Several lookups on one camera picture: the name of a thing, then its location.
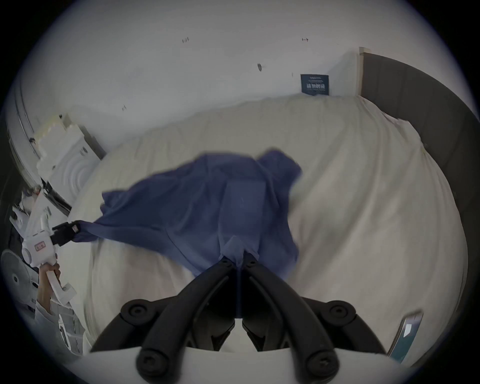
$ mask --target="white wall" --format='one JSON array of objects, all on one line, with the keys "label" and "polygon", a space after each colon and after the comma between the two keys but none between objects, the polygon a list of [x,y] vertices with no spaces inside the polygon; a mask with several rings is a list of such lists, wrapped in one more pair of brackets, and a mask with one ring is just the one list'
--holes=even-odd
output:
[{"label": "white wall", "polygon": [[24,64],[24,100],[34,130],[68,112],[109,151],[200,110],[300,92],[301,73],[353,95],[359,46],[426,72],[474,110],[436,33],[385,0],[80,2]]}]

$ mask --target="white sleeve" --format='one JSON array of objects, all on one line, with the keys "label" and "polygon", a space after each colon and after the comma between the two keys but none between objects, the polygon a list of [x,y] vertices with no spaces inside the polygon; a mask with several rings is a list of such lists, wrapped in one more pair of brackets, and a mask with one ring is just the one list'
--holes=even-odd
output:
[{"label": "white sleeve", "polygon": [[68,364],[79,357],[71,353],[63,342],[57,315],[48,313],[38,302],[35,307],[35,326],[33,329],[40,344],[58,363]]}]

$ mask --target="person's arm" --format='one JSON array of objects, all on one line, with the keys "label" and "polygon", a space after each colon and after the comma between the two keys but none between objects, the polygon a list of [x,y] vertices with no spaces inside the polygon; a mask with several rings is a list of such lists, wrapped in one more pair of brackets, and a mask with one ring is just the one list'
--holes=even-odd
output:
[{"label": "person's arm", "polygon": [[35,310],[34,333],[47,352],[59,363],[68,364],[75,361],[78,356],[71,353],[65,345],[60,329],[59,318],[50,308],[50,299],[53,295],[52,287],[48,281],[47,271],[54,271],[60,277],[58,264],[44,264],[38,269],[38,292]]}]

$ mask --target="bed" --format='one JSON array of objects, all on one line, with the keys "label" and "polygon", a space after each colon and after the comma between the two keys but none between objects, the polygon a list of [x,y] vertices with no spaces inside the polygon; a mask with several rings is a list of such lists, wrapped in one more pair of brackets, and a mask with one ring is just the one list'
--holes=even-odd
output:
[{"label": "bed", "polygon": [[[128,188],[202,152],[258,156],[276,147],[303,170],[290,194],[300,255],[288,283],[305,297],[352,303],[387,350],[403,315],[422,309],[403,361],[414,364],[448,329],[475,281],[478,121],[412,67],[362,52],[359,68],[356,97],[246,102],[124,143],[102,160],[69,220],[97,219],[102,191]],[[160,254],[107,240],[68,243],[59,263],[62,281],[77,290],[71,304],[87,344],[125,302],[175,295],[193,278]]]}]

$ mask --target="human hand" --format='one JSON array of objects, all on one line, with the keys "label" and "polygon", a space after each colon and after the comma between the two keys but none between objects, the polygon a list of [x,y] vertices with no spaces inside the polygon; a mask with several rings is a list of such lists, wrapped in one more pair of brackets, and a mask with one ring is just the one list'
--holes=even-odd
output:
[{"label": "human hand", "polygon": [[58,263],[55,265],[50,264],[43,264],[38,269],[38,292],[36,296],[36,300],[38,303],[45,308],[45,310],[50,313],[50,299],[53,295],[53,289],[48,281],[47,272],[53,271],[55,272],[55,276],[60,278],[60,266]]}]

